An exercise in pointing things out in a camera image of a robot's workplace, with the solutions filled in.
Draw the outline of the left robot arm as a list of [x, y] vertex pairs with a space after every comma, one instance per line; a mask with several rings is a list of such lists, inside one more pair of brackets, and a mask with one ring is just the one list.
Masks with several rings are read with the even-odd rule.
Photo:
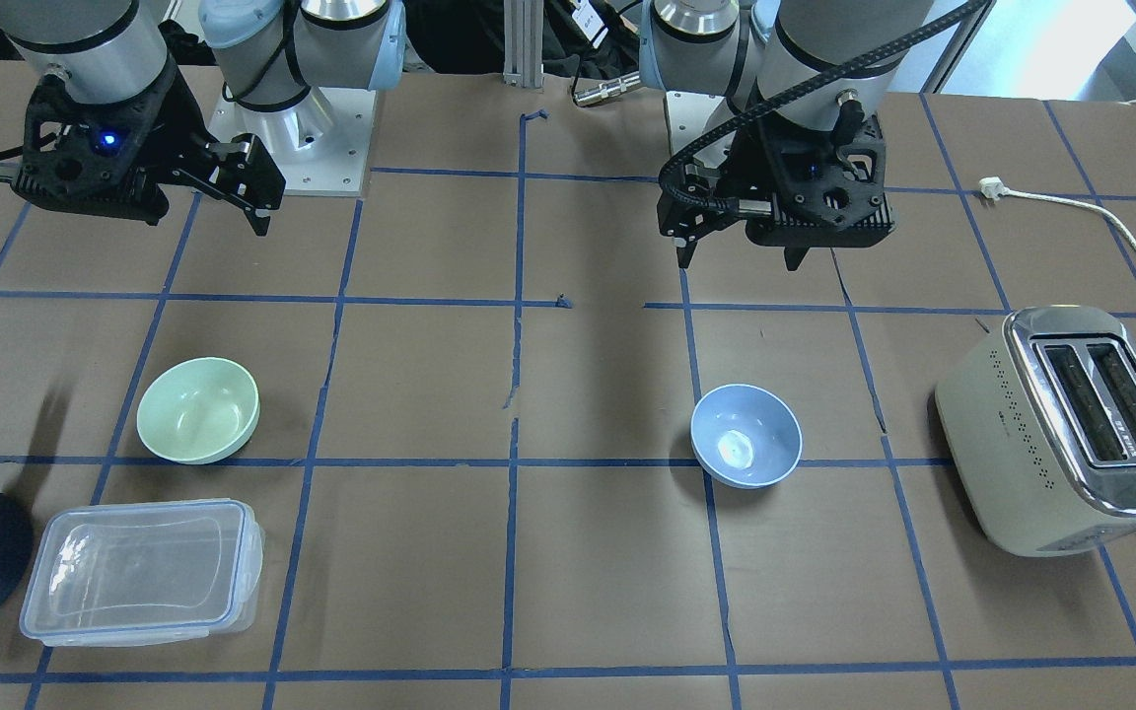
[[691, 156], [665, 173], [659, 233], [680, 268], [741, 224], [797, 269], [812, 249], [866, 249], [895, 229], [878, 107], [894, 52], [743, 124], [749, 109], [924, 26], [929, 1], [645, 1], [640, 80], [721, 100]]

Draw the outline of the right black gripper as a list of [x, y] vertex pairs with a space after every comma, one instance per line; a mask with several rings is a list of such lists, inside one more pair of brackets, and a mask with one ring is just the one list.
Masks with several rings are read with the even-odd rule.
[[269, 234], [272, 211], [279, 210], [287, 179], [257, 136], [195, 141], [172, 158], [173, 183], [239, 207], [259, 239]]

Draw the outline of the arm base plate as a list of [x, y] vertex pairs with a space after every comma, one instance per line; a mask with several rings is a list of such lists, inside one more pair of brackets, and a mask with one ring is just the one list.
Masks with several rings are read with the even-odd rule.
[[[662, 167], [658, 173], [660, 187], [675, 189], [675, 179], [716, 178], [720, 181], [737, 181], [743, 187], [770, 190], [776, 181], [767, 162], [760, 133], [762, 122], [777, 111], [776, 106], [768, 107], [765, 112], [755, 107], [749, 112], [757, 112], [758, 118], [747, 125], [738, 125], [713, 143], [698, 149], [698, 152], [686, 158], [679, 167]], [[694, 93], [666, 93], [666, 118], [669, 128], [668, 162], [675, 162], [675, 156], [693, 144], [712, 130], [734, 120], [736, 114], [730, 100]]]
[[276, 112], [217, 101], [209, 130], [252, 133], [287, 179], [289, 197], [362, 197], [381, 93], [314, 87], [301, 103]]

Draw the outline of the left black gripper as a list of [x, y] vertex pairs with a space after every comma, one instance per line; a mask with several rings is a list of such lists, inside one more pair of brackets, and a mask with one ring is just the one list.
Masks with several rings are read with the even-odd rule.
[[658, 173], [658, 233], [676, 245], [677, 268], [690, 268], [700, 239], [740, 222], [722, 203], [746, 197], [747, 179], [729, 167], [665, 166]]

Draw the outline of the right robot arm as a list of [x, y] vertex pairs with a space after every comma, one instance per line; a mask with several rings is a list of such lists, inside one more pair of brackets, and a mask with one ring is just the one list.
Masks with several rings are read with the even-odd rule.
[[401, 1], [202, 1], [198, 31], [147, 1], [0, 1], [37, 72], [0, 183], [44, 210], [157, 225], [167, 185], [239, 208], [359, 197], [376, 98], [404, 67]]

